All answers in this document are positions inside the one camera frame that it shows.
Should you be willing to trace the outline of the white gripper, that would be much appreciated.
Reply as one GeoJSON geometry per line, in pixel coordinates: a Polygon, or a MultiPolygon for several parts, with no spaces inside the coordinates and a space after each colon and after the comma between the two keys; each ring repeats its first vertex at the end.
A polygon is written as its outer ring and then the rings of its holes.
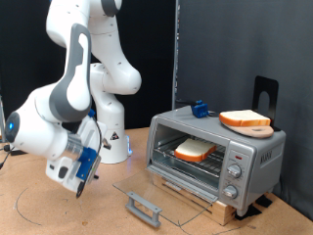
{"type": "Polygon", "coordinates": [[[94,117],[85,117],[76,134],[67,135],[67,144],[61,156],[48,160],[46,174],[69,191],[81,194],[93,179],[98,180],[97,168],[101,162],[100,150],[110,150],[105,138],[107,127],[94,117]]]}

